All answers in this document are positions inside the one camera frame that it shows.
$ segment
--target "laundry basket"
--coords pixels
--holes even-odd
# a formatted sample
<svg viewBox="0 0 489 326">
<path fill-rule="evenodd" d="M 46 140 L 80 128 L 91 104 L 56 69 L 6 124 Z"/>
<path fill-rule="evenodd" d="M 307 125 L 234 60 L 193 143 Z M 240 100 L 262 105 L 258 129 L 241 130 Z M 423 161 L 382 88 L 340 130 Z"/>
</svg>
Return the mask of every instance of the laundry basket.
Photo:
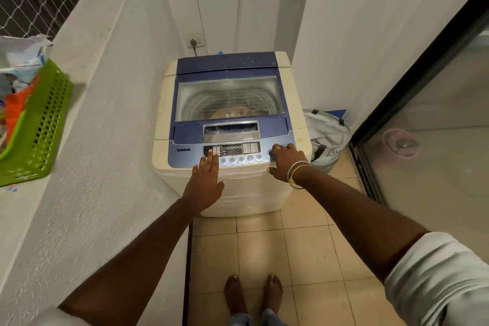
<svg viewBox="0 0 489 326">
<path fill-rule="evenodd" d="M 351 139 L 350 127 L 343 119 L 318 110 L 303 110 L 313 146 L 311 165 L 329 173 L 341 151 Z"/>
<path fill-rule="evenodd" d="M 0 153 L 0 186 L 49 175 L 63 134 L 72 86 L 53 61 L 44 64 L 8 146 Z"/>
</svg>

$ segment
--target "white shirt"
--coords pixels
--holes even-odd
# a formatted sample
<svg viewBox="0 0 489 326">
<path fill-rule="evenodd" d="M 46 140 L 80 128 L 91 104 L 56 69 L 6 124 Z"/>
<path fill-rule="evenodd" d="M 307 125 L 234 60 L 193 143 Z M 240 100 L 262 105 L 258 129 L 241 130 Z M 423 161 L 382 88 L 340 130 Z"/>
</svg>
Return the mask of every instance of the white shirt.
<svg viewBox="0 0 489 326">
<path fill-rule="evenodd" d="M 447 233 L 418 240 L 385 280 L 385 296 L 408 326 L 489 325 L 489 265 Z M 88 326 L 57 308 L 29 326 Z"/>
</svg>

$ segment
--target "jeans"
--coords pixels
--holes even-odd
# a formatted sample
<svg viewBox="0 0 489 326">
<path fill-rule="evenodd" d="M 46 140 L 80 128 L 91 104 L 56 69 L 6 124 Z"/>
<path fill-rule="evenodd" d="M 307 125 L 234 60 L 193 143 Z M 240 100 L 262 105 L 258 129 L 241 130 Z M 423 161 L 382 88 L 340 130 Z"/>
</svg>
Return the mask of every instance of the jeans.
<svg viewBox="0 0 489 326">
<path fill-rule="evenodd" d="M 236 313 L 229 317 L 228 326 L 251 326 L 251 317 L 245 313 Z M 263 311 L 261 326 L 288 326 L 270 309 Z"/>
</svg>

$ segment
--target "white washing machine body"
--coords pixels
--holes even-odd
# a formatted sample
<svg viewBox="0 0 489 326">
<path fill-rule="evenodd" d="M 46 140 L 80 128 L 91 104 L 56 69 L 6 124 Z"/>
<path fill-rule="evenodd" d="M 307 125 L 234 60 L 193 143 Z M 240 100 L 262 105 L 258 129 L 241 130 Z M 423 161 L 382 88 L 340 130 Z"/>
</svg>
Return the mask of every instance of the white washing machine body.
<svg viewBox="0 0 489 326">
<path fill-rule="evenodd" d="M 220 157 L 223 196 L 203 216 L 243 216 L 282 207 L 291 187 L 266 172 L 273 144 L 311 143 L 285 52 L 181 58 L 163 77 L 153 165 L 182 195 L 210 148 Z"/>
</svg>

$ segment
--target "power cord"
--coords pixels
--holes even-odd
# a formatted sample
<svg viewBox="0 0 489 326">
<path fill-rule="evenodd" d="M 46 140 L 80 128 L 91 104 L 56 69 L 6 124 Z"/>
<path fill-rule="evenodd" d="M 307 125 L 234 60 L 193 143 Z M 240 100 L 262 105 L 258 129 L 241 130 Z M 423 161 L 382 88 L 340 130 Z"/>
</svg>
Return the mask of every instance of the power cord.
<svg viewBox="0 0 489 326">
<path fill-rule="evenodd" d="M 197 50 L 195 49 L 195 47 L 197 46 L 197 41 L 195 41 L 195 39 L 190 40 L 190 45 L 194 49 L 195 57 L 197 57 Z"/>
</svg>

